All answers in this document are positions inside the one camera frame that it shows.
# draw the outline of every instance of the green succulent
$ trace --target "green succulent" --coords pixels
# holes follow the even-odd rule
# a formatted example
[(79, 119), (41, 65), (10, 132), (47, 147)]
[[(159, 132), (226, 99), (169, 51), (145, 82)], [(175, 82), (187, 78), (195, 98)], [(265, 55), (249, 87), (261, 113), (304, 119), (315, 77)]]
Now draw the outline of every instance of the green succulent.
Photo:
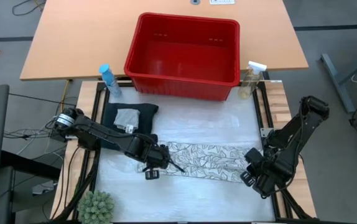
[(111, 195), (106, 192), (87, 192), (80, 199), (79, 221), (83, 224), (106, 224), (112, 219), (114, 204)]

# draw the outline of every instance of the red plastic bin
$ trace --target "red plastic bin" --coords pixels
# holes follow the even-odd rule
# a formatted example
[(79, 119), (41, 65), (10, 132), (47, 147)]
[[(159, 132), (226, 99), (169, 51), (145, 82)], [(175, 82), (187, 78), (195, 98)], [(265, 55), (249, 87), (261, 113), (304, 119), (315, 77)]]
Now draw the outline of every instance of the red plastic bin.
[(141, 93), (226, 100), (241, 75), (239, 24), (143, 13), (124, 71)]

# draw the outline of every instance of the gray floor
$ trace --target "gray floor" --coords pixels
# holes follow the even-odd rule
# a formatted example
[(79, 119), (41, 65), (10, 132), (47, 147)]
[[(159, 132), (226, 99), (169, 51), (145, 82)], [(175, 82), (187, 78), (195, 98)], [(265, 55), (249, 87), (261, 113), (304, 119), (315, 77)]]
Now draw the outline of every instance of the gray floor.
[[(11, 7), (21, 0), (0, 0), (0, 37), (33, 36), (41, 13), (16, 17)], [(284, 0), (294, 26), (332, 26), (357, 24), (357, 0)], [(24, 12), (35, 6), (33, 2), (19, 9)], [(272, 79), (284, 81), (292, 114), (296, 114), (302, 96), (314, 95), (330, 104), (330, 118), (324, 122), (309, 140), (303, 154), (308, 182), (317, 215), (322, 220), (357, 223), (357, 133), (349, 125), (350, 115), (345, 113), (338, 95), (322, 64), (320, 54), (328, 53), (339, 70), (357, 59), (357, 30), (302, 31), (297, 32), (300, 44), (310, 65), (308, 70), (270, 72)], [(0, 42), (0, 84), (7, 83), (11, 93), (60, 101), (65, 81), (21, 82), (19, 75), (27, 56), (30, 42)], [(74, 81), (67, 96), (77, 96), (81, 81)], [(348, 85), (357, 105), (357, 85)], [(69, 103), (76, 103), (71, 98)], [(54, 114), (57, 104), (20, 96), (10, 96), (7, 110), (6, 130), (40, 128)], [(3, 149), (17, 152), (27, 142), (5, 140)], [(47, 139), (37, 139), (23, 153), (34, 158), (44, 153)], [(50, 141), (49, 150), (63, 144)], [(54, 155), (43, 158), (52, 162)], [(24, 179), (24, 174), (17, 175)], [(15, 210), (24, 208), (30, 188), (44, 182), (33, 178), (16, 187)], [(41, 205), (50, 213), (53, 193), (31, 200), (30, 210), (17, 214), (17, 223), (45, 220)]]

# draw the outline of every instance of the white spray nozzle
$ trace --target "white spray nozzle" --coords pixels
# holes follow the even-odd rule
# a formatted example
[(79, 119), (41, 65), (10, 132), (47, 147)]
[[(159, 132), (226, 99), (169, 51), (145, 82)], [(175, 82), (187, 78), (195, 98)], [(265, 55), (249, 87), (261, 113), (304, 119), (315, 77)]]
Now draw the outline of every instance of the white spray nozzle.
[(253, 74), (258, 75), (260, 72), (265, 72), (267, 70), (267, 65), (249, 61), (249, 68), (253, 69)]

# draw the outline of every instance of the blue spray bottle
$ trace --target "blue spray bottle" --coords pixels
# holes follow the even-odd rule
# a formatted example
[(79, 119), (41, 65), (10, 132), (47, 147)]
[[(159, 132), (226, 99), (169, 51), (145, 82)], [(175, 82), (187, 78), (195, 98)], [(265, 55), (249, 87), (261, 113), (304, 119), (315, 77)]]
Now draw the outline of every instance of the blue spray bottle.
[(112, 74), (111, 70), (109, 69), (109, 65), (104, 64), (100, 66), (98, 72), (101, 73), (101, 77), (103, 78), (109, 92), (112, 93), (115, 98), (120, 97), (122, 95), (121, 88), (119, 87), (114, 74)]

